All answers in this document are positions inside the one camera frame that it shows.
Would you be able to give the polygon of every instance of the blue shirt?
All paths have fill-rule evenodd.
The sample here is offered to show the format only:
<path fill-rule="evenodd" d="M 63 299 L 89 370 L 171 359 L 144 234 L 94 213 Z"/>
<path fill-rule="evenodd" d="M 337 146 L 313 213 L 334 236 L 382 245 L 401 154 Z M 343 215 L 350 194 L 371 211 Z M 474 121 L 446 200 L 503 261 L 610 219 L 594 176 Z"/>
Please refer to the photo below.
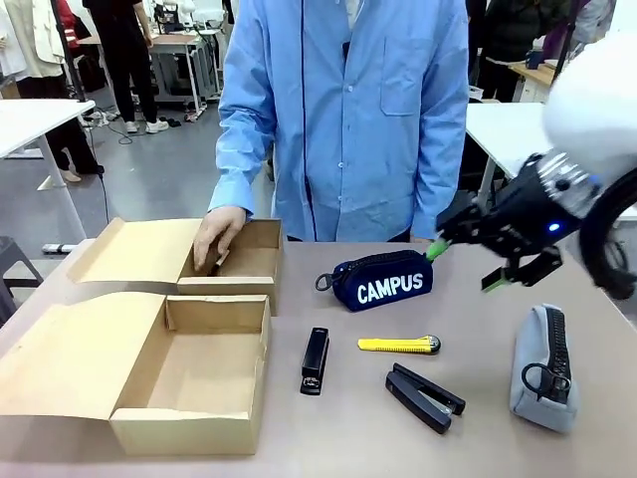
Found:
<path fill-rule="evenodd" d="M 304 185 L 301 0 L 242 0 L 224 69 L 210 208 L 255 210 L 275 142 L 273 216 L 315 238 Z M 456 191 L 468 103 L 465 0 L 305 0 L 307 176 L 319 241 L 435 237 Z M 343 44 L 350 42 L 345 61 Z"/>

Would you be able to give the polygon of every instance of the gray stool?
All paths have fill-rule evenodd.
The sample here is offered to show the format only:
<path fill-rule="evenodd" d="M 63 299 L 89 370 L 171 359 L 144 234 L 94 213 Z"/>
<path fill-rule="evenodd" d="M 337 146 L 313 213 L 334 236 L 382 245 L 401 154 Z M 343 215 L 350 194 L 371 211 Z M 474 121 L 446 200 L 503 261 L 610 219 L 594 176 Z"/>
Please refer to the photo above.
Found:
<path fill-rule="evenodd" d="M 35 279 L 4 279 L 7 271 L 18 262 L 22 262 Z M 0 236 L 0 327 L 4 326 L 17 310 L 11 288 L 36 288 L 40 284 L 42 284 L 42 276 L 18 247 L 16 241 L 7 236 Z"/>

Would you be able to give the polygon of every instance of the zipper ring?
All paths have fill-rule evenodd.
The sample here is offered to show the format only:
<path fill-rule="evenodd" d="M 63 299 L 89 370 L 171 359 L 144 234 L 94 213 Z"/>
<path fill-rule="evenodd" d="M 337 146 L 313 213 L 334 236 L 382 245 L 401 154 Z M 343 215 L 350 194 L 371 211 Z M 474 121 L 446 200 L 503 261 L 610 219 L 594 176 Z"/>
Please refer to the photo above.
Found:
<path fill-rule="evenodd" d="M 540 368 L 542 371 L 545 371 L 546 373 L 548 373 L 551 377 L 551 387 L 555 387 L 557 388 L 559 391 L 569 391 L 570 390 L 570 386 L 571 386 L 571 381 L 570 378 L 567 378 L 563 375 L 559 375 L 557 373 L 555 373 L 553 370 L 551 370 L 550 368 L 548 368 L 548 366 L 544 365 L 543 363 L 529 363 L 527 366 L 525 366 L 522 369 L 522 383 L 525 385 L 526 388 L 528 388 L 530 391 L 534 392 L 537 394 L 537 399 L 539 400 L 540 398 L 542 398 L 543 396 L 546 396 L 546 394 L 548 393 L 548 390 L 545 389 L 541 389 L 538 386 L 532 386 L 529 381 L 527 380 L 527 373 L 529 373 L 529 370 L 532 368 Z"/>
<path fill-rule="evenodd" d="M 320 281 L 322 281 L 323 279 L 325 279 L 324 286 L 320 284 Z M 324 292 L 331 288 L 331 285 L 333 284 L 333 282 L 334 280 L 332 279 L 331 274 L 329 273 L 321 274 L 318 276 L 317 281 L 315 282 L 315 287 L 317 288 L 319 292 Z"/>

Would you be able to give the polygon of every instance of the shirt pocket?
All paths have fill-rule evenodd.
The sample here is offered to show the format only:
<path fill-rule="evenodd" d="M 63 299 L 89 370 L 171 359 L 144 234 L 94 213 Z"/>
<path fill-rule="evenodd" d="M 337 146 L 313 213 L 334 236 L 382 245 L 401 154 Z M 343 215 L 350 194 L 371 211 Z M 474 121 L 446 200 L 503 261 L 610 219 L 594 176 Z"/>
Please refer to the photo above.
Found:
<path fill-rule="evenodd" d="M 425 39 L 385 38 L 380 108 L 390 117 L 420 114 L 423 76 L 431 44 Z"/>

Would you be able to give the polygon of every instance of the white shoe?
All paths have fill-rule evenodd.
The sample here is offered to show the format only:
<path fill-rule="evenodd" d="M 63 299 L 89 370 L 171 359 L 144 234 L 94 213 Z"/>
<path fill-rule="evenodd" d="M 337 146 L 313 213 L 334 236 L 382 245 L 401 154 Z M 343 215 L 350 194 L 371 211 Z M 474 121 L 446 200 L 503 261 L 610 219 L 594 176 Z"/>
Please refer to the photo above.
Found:
<path fill-rule="evenodd" d="M 146 132 L 148 134 L 155 134 L 156 132 L 166 131 L 169 128 L 170 125 L 166 121 L 160 121 L 159 119 L 156 122 L 146 123 Z"/>
<path fill-rule="evenodd" d="M 126 132 L 134 133 L 138 131 L 139 131 L 139 127 L 137 126 L 137 123 L 135 121 L 126 122 Z"/>
<path fill-rule="evenodd" d="M 68 169 L 60 169 L 60 174 L 62 174 L 62 178 L 67 182 L 80 182 L 82 180 L 79 176 L 75 175 Z"/>

